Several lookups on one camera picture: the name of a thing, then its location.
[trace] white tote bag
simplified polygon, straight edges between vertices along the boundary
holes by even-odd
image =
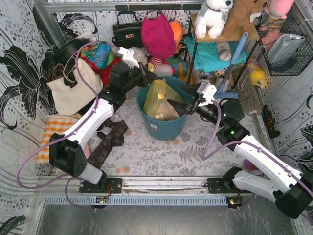
[[[95,74],[92,68],[81,58],[78,59],[78,67],[84,80],[99,93],[103,86],[99,75]],[[73,73],[77,84],[72,88],[64,84],[63,77],[51,79],[47,82],[52,90],[55,108],[61,115],[71,116],[95,98],[94,93],[78,75],[76,68]]]

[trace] teal bucket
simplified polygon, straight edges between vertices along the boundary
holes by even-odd
[[[190,103],[193,97],[179,88],[179,85],[184,85],[183,81],[176,77],[162,76],[160,79],[166,79],[166,83],[170,85],[176,92],[178,92],[185,103]],[[160,141],[173,141],[182,131],[186,115],[171,121],[159,121],[148,117],[143,111],[143,105],[146,100],[146,95],[149,87],[140,88],[137,95],[137,106],[140,110],[148,133]]]

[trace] black wire basket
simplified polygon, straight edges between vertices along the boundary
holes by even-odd
[[[265,49],[263,49],[262,52],[270,75],[273,77],[298,76],[313,59],[312,45],[299,27],[300,24],[293,13],[289,12],[287,14],[287,19],[285,20],[278,20],[264,27],[266,17],[267,14],[264,13],[261,18],[256,19],[256,27],[260,36],[259,44],[265,46]],[[281,28],[274,28],[274,25],[279,25]],[[292,33],[300,35],[303,36],[305,40],[291,57],[271,64],[268,59],[268,52],[275,44],[279,33]]]

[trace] gray floral surface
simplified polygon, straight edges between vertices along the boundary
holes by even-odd
[[[243,166],[244,157],[228,148],[206,161],[201,160],[214,125],[201,121],[197,114],[187,117],[183,131],[174,141],[158,141],[151,137],[136,104],[137,91],[135,88],[128,92],[127,100],[111,117],[112,121],[124,120],[129,129],[124,134],[124,144],[113,148],[101,168],[108,175],[223,175],[233,166]],[[251,116],[246,116],[241,124],[257,136]],[[109,128],[103,130],[105,134],[109,131]],[[100,138],[93,135],[89,141],[91,150],[100,142]],[[220,146],[215,138],[208,153]]]

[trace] label on bucket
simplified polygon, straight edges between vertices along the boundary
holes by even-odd
[[[157,126],[155,126],[155,125],[151,124],[151,128],[152,128],[152,130],[154,130],[154,131],[156,131],[156,132],[157,132]]]

